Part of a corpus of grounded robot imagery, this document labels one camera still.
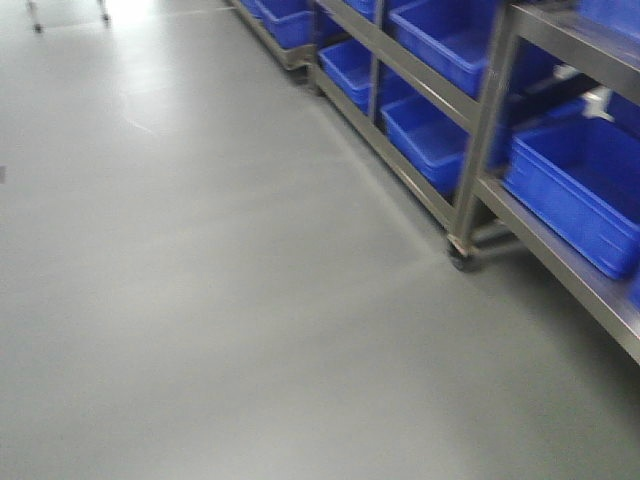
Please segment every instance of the rolling rack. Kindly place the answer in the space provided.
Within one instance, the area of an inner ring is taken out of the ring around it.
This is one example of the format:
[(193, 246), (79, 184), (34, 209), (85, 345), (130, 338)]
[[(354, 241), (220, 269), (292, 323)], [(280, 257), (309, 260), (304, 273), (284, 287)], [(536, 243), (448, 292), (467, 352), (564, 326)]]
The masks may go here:
[(485, 85), (478, 131), (469, 148), (450, 240), (466, 260), (480, 207), (504, 225), (640, 363), (640, 311), (628, 299), (627, 282), (613, 281), (525, 208), (487, 169), (496, 128), (504, 114), (513, 66), (530, 42), (628, 100), (640, 104), (640, 47), (622, 34), (577, 14), (570, 4), (507, 4), (494, 32), (491, 75)]
[[(522, 123), (600, 84), (640, 104), (640, 49), (630, 47), (630, 42), (623, 42), (625, 48), (622, 49), (620, 35), (580, 17), (571, 9), (572, 2), (505, 1), (494, 24), (490, 66), (482, 93), (479, 100), (475, 100), (384, 31), (385, 0), (377, 1), (373, 22), (343, 0), (311, 3), (316, 18), (319, 8), (324, 8), (336, 23), (371, 52), (369, 110), (363, 113), (349, 99), (322, 70), (317, 55), (313, 56), (309, 69), (311, 86), (326, 95), (442, 224), (448, 233), (448, 254), (454, 266), (462, 271), (470, 269), (479, 253), (477, 234), (487, 225), (498, 225), (498, 230), (506, 228), (640, 363), (640, 311), (627, 298), (628, 283), (610, 280), (600, 273), (508, 193), (502, 187), (500, 173), (490, 171), (487, 166), (502, 121), (508, 125)], [(317, 20), (315, 23), (314, 38), (318, 38)], [(509, 84), (525, 41), (582, 73), (558, 79), (517, 102), (511, 101)], [(462, 180), (452, 199), (443, 197), (378, 128), (376, 112), (381, 64), (393, 69), (469, 134)]]
[(262, 22), (251, 15), (251, 12), (240, 0), (226, 0), (235, 8), (244, 23), (255, 33), (260, 41), (267, 47), (271, 54), (278, 60), (282, 68), (287, 71), (297, 70), (309, 64), (314, 48), (312, 45), (285, 49), (271, 36)]
[(363, 114), (324, 73), (317, 59), (310, 69), (310, 82), (331, 100), (427, 210), (448, 230), (452, 225), (455, 213), (451, 202), (422, 176), (375, 124), (378, 86), (380, 85), (380, 62), (391, 67), (400, 77), (467, 132), (471, 132), (476, 122), (479, 103), (422, 60), (405, 50), (383, 31), (382, 23), (386, 10), (384, 0), (377, 2), (375, 22), (369, 22), (343, 0), (317, 0), (314, 2), (315, 18), (318, 18), (318, 5), (329, 12), (336, 23), (372, 53), (373, 81), (368, 114)]
[[(107, 11), (107, 0), (98, 0), (98, 6), (100, 7), (101, 19), (106, 26), (111, 22), (111, 17), (109, 16), (109, 12)], [(42, 33), (44, 27), (40, 22), (40, 18), (38, 16), (38, 4), (35, 0), (27, 0), (27, 10), (29, 10), (29, 14), (31, 15), (31, 21), (33, 22), (33, 30), (36, 33)]]

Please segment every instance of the stainless steel shelf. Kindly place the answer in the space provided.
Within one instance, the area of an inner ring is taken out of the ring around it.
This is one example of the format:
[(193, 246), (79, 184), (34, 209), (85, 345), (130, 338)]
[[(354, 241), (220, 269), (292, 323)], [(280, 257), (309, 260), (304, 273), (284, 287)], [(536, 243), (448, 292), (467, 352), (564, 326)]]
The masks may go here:
[(449, 228), (453, 207), (447, 200), (411, 165), (327, 74), (317, 68), (314, 71), (314, 77), (316, 86), (326, 94), (400, 180), (445, 228)]
[(475, 193), (640, 363), (640, 311), (627, 300), (628, 284), (605, 277), (507, 192), (498, 179), (477, 180)]
[(296, 70), (309, 65), (314, 47), (313, 45), (303, 45), (297, 48), (284, 49), (275, 38), (262, 25), (262, 22), (247, 10), (240, 0), (227, 0), (227, 3), (235, 7), (240, 18), (254, 31), (258, 38), (264, 43), (274, 57), (280, 62), (285, 70)]
[(318, 0), (318, 3), (342, 28), (460, 127), (468, 132), (473, 130), (478, 102), (369, 22), (344, 0)]
[(640, 103), (640, 44), (571, 10), (513, 8), (522, 38)]

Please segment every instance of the plastic crate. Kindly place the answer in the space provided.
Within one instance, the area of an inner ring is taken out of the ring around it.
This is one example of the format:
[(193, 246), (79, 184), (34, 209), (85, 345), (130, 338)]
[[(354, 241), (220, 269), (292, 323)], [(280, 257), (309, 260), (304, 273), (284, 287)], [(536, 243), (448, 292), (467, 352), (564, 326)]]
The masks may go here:
[(247, 10), (249, 10), (249, 13), (253, 15), (254, 18), (262, 18), (260, 7), (256, 4), (256, 0), (240, 0), (240, 2), (247, 7)]
[(324, 9), (320, 9), (320, 18), (318, 24), (320, 27), (320, 44), (322, 44), (324, 40), (344, 32), (344, 29), (340, 25), (338, 25), (336, 21), (331, 18), (331, 15)]
[(311, 18), (307, 0), (255, 0), (266, 29), (282, 48), (311, 42)]
[(582, 0), (579, 12), (590, 20), (640, 41), (640, 1)]
[[(327, 75), (364, 113), (371, 92), (371, 52), (357, 40), (347, 40), (318, 53)], [(385, 105), (413, 93), (413, 89), (395, 72), (385, 72), (380, 103)]]
[(467, 133), (427, 99), (413, 96), (382, 108), (391, 143), (443, 195), (458, 185)]
[(620, 128), (640, 138), (640, 106), (614, 93), (611, 95), (607, 111), (615, 118)]
[[(398, 42), (467, 95), (477, 97), (489, 63), (500, 0), (418, 0), (393, 10)], [(512, 83), (522, 89), (550, 76), (558, 61), (527, 45)]]
[[(387, 8), (398, 8), (412, 1), (413, 0), (387, 0)], [(376, 15), (376, 0), (345, 0), (345, 3), (360, 12), (360, 14), (370, 22), (373, 22)]]
[(640, 140), (601, 118), (516, 136), (505, 187), (605, 275), (640, 258)]
[(633, 282), (633, 285), (631, 286), (629, 299), (636, 306), (636, 308), (640, 310), (640, 275), (638, 275), (638, 278)]

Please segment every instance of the cart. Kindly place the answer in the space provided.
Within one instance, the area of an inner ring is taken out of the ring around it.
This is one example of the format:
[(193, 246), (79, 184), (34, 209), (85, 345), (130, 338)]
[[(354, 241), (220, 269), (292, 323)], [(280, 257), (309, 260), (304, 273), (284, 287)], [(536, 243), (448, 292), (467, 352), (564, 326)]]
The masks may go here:
[[(111, 17), (109, 17), (109, 13), (107, 12), (107, 0), (98, 0), (98, 5), (100, 6), (100, 10), (102, 12), (101, 18), (106, 26), (109, 25), (111, 21)], [(31, 15), (31, 20), (33, 21), (33, 30), (36, 33), (42, 33), (44, 27), (40, 22), (40, 18), (38, 17), (38, 4), (35, 0), (27, 0), (27, 9)]]

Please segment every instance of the caster wheel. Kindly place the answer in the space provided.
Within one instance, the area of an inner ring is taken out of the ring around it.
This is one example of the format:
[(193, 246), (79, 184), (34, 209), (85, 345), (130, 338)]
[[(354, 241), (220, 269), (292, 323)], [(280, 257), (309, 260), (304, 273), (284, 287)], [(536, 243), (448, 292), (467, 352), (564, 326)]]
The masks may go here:
[(453, 244), (449, 244), (447, 255), (451, 264), (461, 272), (471, 272), (477, 267), (475, 257), (473, 255), (463, 255)]

